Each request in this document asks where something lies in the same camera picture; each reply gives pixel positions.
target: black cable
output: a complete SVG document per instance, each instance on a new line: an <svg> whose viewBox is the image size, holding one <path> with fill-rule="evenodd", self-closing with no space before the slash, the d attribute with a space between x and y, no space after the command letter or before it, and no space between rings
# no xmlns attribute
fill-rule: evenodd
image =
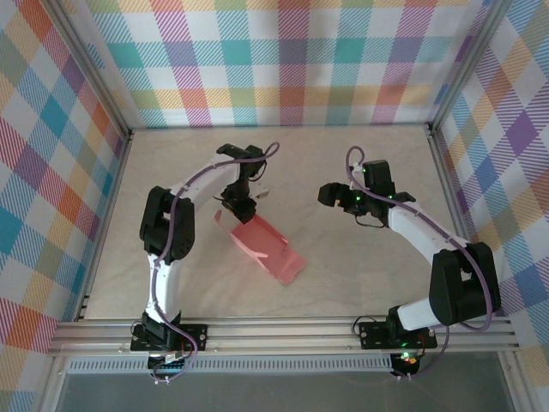
<svg viewBox="0 0 549 412"><path fill-rule="evenodd" d="M357 323L358 323L358 322L360 321L360 319L362 319L362 318L368 318L368 319L373 320L374 322L377 322L376 319L374 319L372 316L359 316L358 318L356 318L356 319L354 320L353 326L351 327L351 330L353 331L353 334L356 335L356 336L358 336L358 337L360 337L360 334L358 334L357 331L356 331L354 328L357 327Z"/></svg>
<svg viewBox="0 0 549 412"><path fill-rule="evenodd" d="M259 176L257 176L256 178L253 178L253 179L248 179L248 181L250 182L257 182L260 178L263 177L263 175L265 174L265 171L267 170L267 162L265 162L263 164L263 167L261 168L261 172L259 173Z"/></svg>
<svg viewBox="0 0 549 412"><path fill-rule="evenodd" d="M136 335L136 333L134 332L134 329L136 328L136 324L140 324L141 326L143 326L143 322L141 320L136 320L133 324L131 324L130 326L130 333L132 336L135 336L135 337L140 337L138 335Z"/></svg>
<svg viewBox="0 0 549 412"><path fill-rule="evenodd" d="M420 339L422 345L423 346L423 351L421 352L421 356L419 357L419 359L423 358L425 356L425 338L421 335L421 334L418 334L418 339Z"/></svg>
<svg viewBox="0 0 549 412"><path fill-rule="evenodd" d="M376 226L376 225L369 225L367 223L360 223L359 222L359 217L358 216L354 216L354 221L357 222L357 225L359 226L362 226L362 227L374 227L375 229L383 229L385 226L382 224L381 226Z"/></svg>

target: wire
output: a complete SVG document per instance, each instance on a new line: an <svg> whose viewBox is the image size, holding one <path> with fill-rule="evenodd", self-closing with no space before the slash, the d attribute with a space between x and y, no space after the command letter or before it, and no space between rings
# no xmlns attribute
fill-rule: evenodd
<svg viewBox="0 0 549 412"><path fill-rule="evenodd" d="M180 378L183 376L185 371L196 361L196 357L198 356L198 345L196 344L195 339L191 335L189 335L187 332L180 330L176 325L172 324L167 318L166 314L162 311L160 308L158 297L156 295L156 282L158 280L158 271L160 268L160 263L162 260L167 256L168 252L170 251L170 248L172 247L173 243L173 232L175 231L175 209L178 203L178 200L181 198L181 196L189 189L189 187L195 183L200 177L202 177L204 174L223 166L229 166L229 165L235 165L240 163L255 163L257 161L265 161L268 158L274 156L279 149L281 148L281 144L278 142L272 142L269 144L267 149L265 150L265 155L261 157L257 157L255 159L231 159L229 161L220 161L219 163L215 163L213 165L208 165L204 167L201 171L197 172L194 176L192 176L189 180L187 180L178 190L177 194L172 200L172 205L170 206L170 222L168 226L168 237L166 240L166 246L164 246L164 250L162 253L154 260L154 268L153 268L153 275L151 276L151 298L154 305L154 310L158 313L158 316L162 321L166 324L168 328L173 330L174 332L178 333L179 335L183 336L184 338L188 339L190 344L192 345L193 352L192 352L192 358L187 362L185 362L184 366L181 368L181 370L173 375L171 378L168 378L166 376L165 382L169 384L175 379ZM159 378L156 375L156 371L153 369L153 378L154 382L156 384L159 383Z"/></svg>
<svg viewBox="0 0 549 412"><path fill-rule="evenodd" d="M130 333L131 333L132 336L139 337L139 336L136 335L136 333L135 333L136 324L141 324L141 325L143 325L143 323L142 323L141 320L136 320L136 321L135 321L133 324L131 324L131 326L130 326Z"/></svg>
<svg viewBox="0 0 549 412"><path fill-rule="evenodd" d="M360 337L360 334L357 333L356 327L357 327L357 323L358 323L358 322L360 321L360 319L362 319L362 318L368 318L368 319L373 320L374 322L377 322L376 319L374 319L372 316L359 316L358 318L356 318L356 319L354 320L353 326L351 326L351 330L353 331L353 334L356 335L356 336L358 336L358 337Z"/></svg>
<svg viewBox="0 0 549 412"><path fill-rule="evenodd" d="M364 153L364 150L359 147L359 146L352 146L348 151L347 151L347 155L345 157L345 168L346 168L346 172L347 172L347 176L348 178L359 188L361 189L366 195L370 196L370 197L373 197L374 199L377 199L377 200L382 200L384 202L387 202L387 203L391 203L391 204L394 204L395 206L398 206L400 208L403 208L405 209L406 211L410 212L410 213L413 213L414 215L417 215L422 221L424 221L425 223L427 223L427 225L429 225L430 227L432 227L433 230L435 230L438 234L440 234L441 236L443 236L443 238L448 242L450 243L452 246L454 246L456 249L458 249L462 254L463 256L467 259L467 261L469 262L469 264L471 264L471 266L473 267L473 271L474 273L476 274L477 278L479 279L479 282L480 282L480 286L482 287L482 293L484 295L484 300L485 300L485 303L486 303L486 319L485 319L485 322L482 326L480 326L479 328L476 328L476 327L473 327L473 326L470 326L468 324L465 324L465 323L461 323L461 325L463 327L465 327L466 329L469 329L469 330L473 330L475 332L484 332L486 331L489 327L490 327L490 324L492 323L492 317L493 317L493 309L492 309L492 297L490 296L490 290L488 288L488 283L486 282L486 279L484 277L484 274L482 273L482 270L480 270L480 267L479 265L474 261L473 257L471 256L471 254L467 251L467 249L465 249L465 247L463 247L457 240L455 240L454 238L452 238L452 236L447 233L444 229L442 229L437 223L435 223L431 218L429 218L427 215L423 214L422 212L420 212L419 210L417 210L416 208L414 208L413 206L410 206L408 205L407 203L403 203L403 202L398 202L394 199L389 199L388 197L384 197L384 196L380 196L380 195L377 195L376 193L373 193L372 191L369 191L368 189L366 189L354 176L353 176L353 172L352 172L352 168L351 168L351 165L350 165L350 158L351 158L351 154L353 153L354 150L358 150L360 152L360 161L359 163L362 163L364 162L365 160L365 153Z"/></svg>
<svg viewBox="0 0 549 412"><path fill-rule="evenodd" d="M425 356L425 338L421 334L418 334L418 338L421 341L423 346L423 352L421 352L421 357L423 358Z"/></svg>
<svg viewBox="0 0 549 412"><path fill-rule="evenodd" d="M248 180L250 182L257 182L260 178L263 177L266 170L267 170L267 162L265 162L265 164L263 164L263 167L261 168L261 172L259 173L259 176L257 176L256 178L253 178L253 179L248 179Z"/></svg>
<svg viewBox="0 0 549 412"><path fill-rule="evenodd" d="M354 216L354 221L357 222L357 225L362 226L362 227L374 227L375 229L383 229L385 227L384 225L376 226L376 225L369 225L367 223L360 223L359 222L359 217L356 216L356 215Z"/></svg>
<svg viewBox="0 0 549 412"><path fill-rule="evenodd" d="M426 367L421 369L419 372L416 373L416 375L419 375L420 373L426 373L427 371L430 371L440 360L442 359L444 352L446 352L446 349L448 348L449 344L449 327L446 326L446 335L444 337L444 343L443 346L440 349L440 352L438 352L437 357L432 360L430 364L428 364Z"/></svg>
<svg viewBox="0 0 549 412"><path fill-rule="evenodd" d="M185 351L185 341L182 341L182 342L181 342L181 351L182 351L183 353L184 353L184 351ZM193 349L192 346L191 346L190 352L189 352L188 354L185 354L185 353L184 353L183 357L184 357L185 359L187 359L187 358L189 358L189 357L192 355L193 352L194 352L194 349Z"/></svg>

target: black mounting plate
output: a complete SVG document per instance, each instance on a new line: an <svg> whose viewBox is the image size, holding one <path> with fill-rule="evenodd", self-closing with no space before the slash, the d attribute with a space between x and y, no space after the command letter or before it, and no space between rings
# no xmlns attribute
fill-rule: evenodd
<svg viewBox="0 0 549 412"><path fill-rule="evenodd" d="M433 349L437 347L437 338L434 335L429 336L427 328L400 336L399 341L395 342L390 339L386 322L359 323L359 336L362 349L423 349L424 347Z"/></svg>
<svg viewBox="0 0 549 412"><path fill-rule="evenodd" d="M206 349L206 342L208 340L208 326L206 324L179 324L178 328L183 332L188 333L196 341L198 345L198 351ZM190 352L192 345L186 339L183 339L183 351ZM133 338L130 345L131 352L164 352L165 348L155 344L152 341L148 341L146 334L143 333L143 325L136 324L134 326Z"/></svg>

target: colorful checkered wallpaper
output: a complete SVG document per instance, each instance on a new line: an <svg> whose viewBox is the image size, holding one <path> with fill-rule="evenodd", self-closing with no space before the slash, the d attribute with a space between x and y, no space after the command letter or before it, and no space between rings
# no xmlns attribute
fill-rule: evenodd
<svg viewBox="0 0 549 412"><path fill-rule="evenodd" d="M137 127L423 123L490 2L64 0Z"/></svg>
<svg viewBox="0 0 549 412"><path fill-rule="evenodd" d="M39 0L0 0L0 410L30 409L122 139Z"/></svg>
<svg viewBox="0 0 549 412"><path fill-rule="evenodd" d="M549 410L549 1L515 0L443 126L469 231L496 252L510 316Z"/></svg>

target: gray floor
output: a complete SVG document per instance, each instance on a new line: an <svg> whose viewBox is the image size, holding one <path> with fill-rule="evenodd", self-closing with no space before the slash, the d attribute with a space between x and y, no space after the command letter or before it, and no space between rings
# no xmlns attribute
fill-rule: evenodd
<svg viewBox="0 0 549 412"><path fill-rule="evenodd" d="M412 382L388 373L190 373L171 385L143 374L68 375L58 412L514 410L496 354L446 354Z"/></svg>

